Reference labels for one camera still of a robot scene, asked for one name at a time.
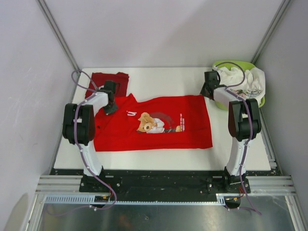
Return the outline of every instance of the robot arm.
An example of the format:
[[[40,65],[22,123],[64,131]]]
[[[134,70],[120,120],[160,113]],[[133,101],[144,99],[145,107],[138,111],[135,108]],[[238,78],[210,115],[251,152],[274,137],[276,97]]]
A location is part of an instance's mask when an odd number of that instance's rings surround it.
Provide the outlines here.
[[[232,148],[225,170],[227,171],[228,177],[238,178],[237,176],[240,175],[240,164],[244,154],[244,146],[250,136],[249,120],[247,117],[243,117],[243,114],[247,114],[243,101],[235,94],[230,93],[230,90],[226,90],[226,86],[219,84],[220,76],[217,71],[205,72],[205,83],[202,87],[201,94],[224,104],[229,109],[228,129],[232,136]],[[259,108],[256,99],[247,99],[246,103],[253,124],[253,140],[257,133],[261,131]]]
[[[93,93],[80,107],[77,121],[77,140],[82,148],[83,158],[87,166],[84,166],[84,174],[92,176],[89,169],[96,175],[100,175],[103,167],[97,157],[94,148],[95,123],[94,117],[102,108],[107,115],[114,113],[118,107],[115,103],[114,93],[116,83],[106,81],[104,88]],[[75,144],[74,122],[77,104],[68,103],[65,106],[62,134],[71,144]]]

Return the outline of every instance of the white table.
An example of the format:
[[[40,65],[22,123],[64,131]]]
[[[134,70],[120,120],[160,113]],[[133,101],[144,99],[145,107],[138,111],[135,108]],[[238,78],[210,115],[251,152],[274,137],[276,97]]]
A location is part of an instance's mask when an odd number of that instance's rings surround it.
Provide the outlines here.
[[[146,101],[159,96],[198,95],[204,83],[206,67],[167,68],[84,68],[90,76],[93,72],[129,74],[128,92],[136,100]],[[88,86],[90,80],[82,74],[79,84]],[[86,90],[77,88],[73,103],[81,102]],[[208,109],[213,148],[210,149],[162,149],[125,152],[97,152],[104,169],[131,170],[223,170],[231,151],[228,132],[228,112],[216,108],[213,101],[205,99]],[[247,170],[270,170],[261,134],[251,144],[245,167]],[[55,169],[82,169],[78,149],[62,138]]]

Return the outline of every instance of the green basket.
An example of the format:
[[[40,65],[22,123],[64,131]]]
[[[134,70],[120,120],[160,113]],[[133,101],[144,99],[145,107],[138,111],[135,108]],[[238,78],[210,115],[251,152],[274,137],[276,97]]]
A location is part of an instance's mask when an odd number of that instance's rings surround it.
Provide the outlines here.
[[[217,62],[215,62],[215,63],[213,64],[213,67],[216,66],[216,65],[218,65],[218,64],[220,64],[220,63],[223,63],[223,62],[233,62],[233,63],[236,63],[236,64],[238,64],[244,71],[246,71],[246,70],[251,70],[252,68],[256,67],[255,65],[253,65],[253,64],[251,64],[251,63],[248,63],[248,62],[234,61],[234,60],[217,61]],[[233,64],[222,64],[222,65],[218,66],[218,68],[220,68],[220,67],[226,67],[226,68],[228,68],[228,69],[230,70],[231,67],[234,67],[234,66],[235,66],[235,65],[233,65]],[[217,106],[219,109],[228,111],[228,108],[225,107],[225,105],[223,105],[222,103],[215,101],[215,104],[216,104],[216,106]],[[262,97],[261,103],[259,104],[259,107],[262,107],[264,104],[265,104],[265,96]]]

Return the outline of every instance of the metal plate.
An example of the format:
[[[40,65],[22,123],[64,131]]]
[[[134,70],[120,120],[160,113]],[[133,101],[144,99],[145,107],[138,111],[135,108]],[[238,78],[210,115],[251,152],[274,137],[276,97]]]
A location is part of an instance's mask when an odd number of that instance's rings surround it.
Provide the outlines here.
[[[43,212],[39,231],[293,231],[284,196],[251,198],[263,216],[250,211],[230,211],[222,206],[116,205],[106,211],[82,208],[54,217]],[[80,205],[49,205],[63,213]],[[248,206],[243,199],[242,206]]]

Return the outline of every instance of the gray wall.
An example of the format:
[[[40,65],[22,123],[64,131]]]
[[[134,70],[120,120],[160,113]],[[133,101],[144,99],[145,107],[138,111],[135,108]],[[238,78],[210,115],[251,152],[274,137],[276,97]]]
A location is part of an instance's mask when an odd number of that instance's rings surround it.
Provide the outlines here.
[[[81,67],[251,60],[282,0],[46,0]]]
[[[308,218],[308,1],[292,3],[257,66],[266,73],[266,124]]]
[[[0,31],[0,230],[17,231],[51,163],[74,84],[36,1],[1,1]]]

